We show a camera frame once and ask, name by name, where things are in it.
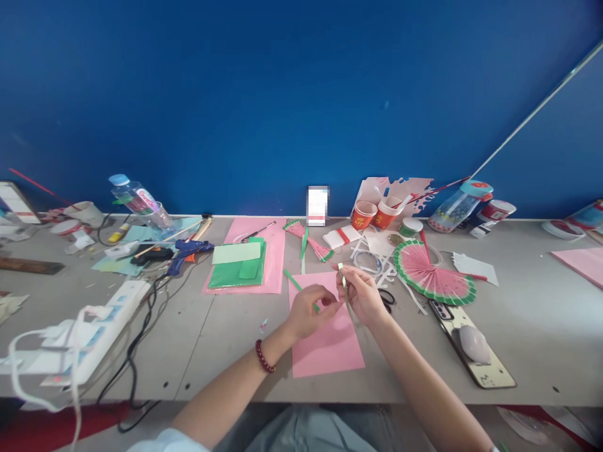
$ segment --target red bead bracelet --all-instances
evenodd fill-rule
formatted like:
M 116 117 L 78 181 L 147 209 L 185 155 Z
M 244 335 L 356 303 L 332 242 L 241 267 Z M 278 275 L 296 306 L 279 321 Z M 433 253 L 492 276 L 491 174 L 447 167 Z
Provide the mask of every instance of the red bead bracelet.
M 264 368 L 265 371 L 267 371 L 267 373 L 269 374 L 273 374 L 274 371 L 276 370 L 276 366 L 270 366 L 270 364 L 268 364 L 266 362 L 266 359 L 264 358 L 264 355 L 262 354 L 262 348 L 259 346 L 262 343 L 262 339 L 258 339 L 256 341 L 256 353 L 258 355 L 258 359 L 260 364 L 262 365 L 262 367 Z

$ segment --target glue stick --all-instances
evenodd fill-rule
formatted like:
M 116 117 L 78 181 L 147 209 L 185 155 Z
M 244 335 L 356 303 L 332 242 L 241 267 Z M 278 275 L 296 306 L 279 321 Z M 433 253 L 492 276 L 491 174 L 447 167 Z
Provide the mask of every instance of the glue stick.
M 131 225 L 129 223 L 122 224 L 119 229 L 117 229 L 111 236 L 109 237 L 109 243 L 117 243 L 121 239 L 124 238 L 126 232 L 130 230 Z

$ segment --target blue wall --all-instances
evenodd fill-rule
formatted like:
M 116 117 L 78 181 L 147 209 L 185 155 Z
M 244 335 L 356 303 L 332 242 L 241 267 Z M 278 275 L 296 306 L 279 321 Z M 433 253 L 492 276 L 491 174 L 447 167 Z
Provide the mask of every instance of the blue wall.
M 328 184 L 346 215 L 367 176 L 456 180 L 603 38 L 600 0 L 0 8 L 0 178 L 105 210 L 119 172 L 171 213 L 300 215 Z M 600 55 L 480 174 L 517 216 L 602 195 L 602 77 Z

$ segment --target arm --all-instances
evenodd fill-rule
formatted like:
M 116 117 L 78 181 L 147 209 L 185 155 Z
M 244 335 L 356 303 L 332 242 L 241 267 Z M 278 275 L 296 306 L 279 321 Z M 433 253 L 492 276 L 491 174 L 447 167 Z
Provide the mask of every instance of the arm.
M 326 308 L 316 313 L 313 304 L 320 299 Z M 262 341 L 266 362 L 276 365 L 299 339 L 329 322 L 340 307 L 323 286 L 314 284 L 299 292 L 289 318 Z M 172 427 L 212 449 L 239 419 L 266 375 L 253 347 L 204 387 L 178 414 Z
M 494 445 L 467 407 L 410 342 L 383 306 L 374 280 L 344 266 L 352 309 L 371 331 L 429 440 L 439 451 L 489 452 Z M 339 299 L 345 299 L 337 276 Z

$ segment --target watermelon paper fan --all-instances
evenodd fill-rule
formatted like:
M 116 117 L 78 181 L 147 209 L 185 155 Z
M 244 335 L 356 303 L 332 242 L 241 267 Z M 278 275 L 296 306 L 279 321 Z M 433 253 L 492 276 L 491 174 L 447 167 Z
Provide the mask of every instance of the watermelon paper fan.
M 475 300 L 473 278 L 453 270 L 433 267 L 423 242 L 407 240 L 394 251 L 398 274 L 420 294 L 440 303 L 460 306 Z

